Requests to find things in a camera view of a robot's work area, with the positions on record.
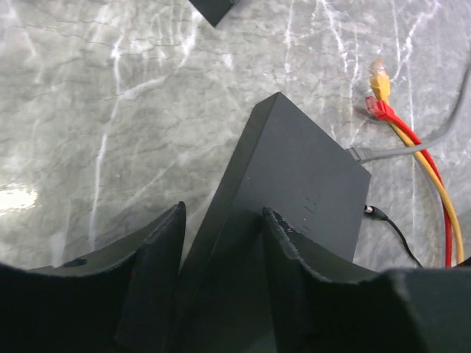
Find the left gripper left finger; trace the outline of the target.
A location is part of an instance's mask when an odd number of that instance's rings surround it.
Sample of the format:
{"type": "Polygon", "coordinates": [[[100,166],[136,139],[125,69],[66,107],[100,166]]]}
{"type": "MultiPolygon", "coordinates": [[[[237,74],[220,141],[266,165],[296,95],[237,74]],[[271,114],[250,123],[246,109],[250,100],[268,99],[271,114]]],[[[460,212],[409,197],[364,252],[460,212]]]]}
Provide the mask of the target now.
{"type": "Polygon", "coordinates": [[[186,208],[59,267],[1,265],[3,352],[164,352],[186,208]]]}

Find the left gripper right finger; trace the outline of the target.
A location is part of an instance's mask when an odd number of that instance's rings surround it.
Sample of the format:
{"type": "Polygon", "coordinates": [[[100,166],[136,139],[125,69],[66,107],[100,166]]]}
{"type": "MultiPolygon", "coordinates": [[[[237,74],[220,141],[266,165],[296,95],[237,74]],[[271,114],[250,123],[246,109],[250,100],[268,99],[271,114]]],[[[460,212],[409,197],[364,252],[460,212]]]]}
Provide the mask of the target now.
{"type": "Polygon", "coordinates": [[[374,272],[263,211],[279,352],[468,352],[470,268],[374,272]]]}

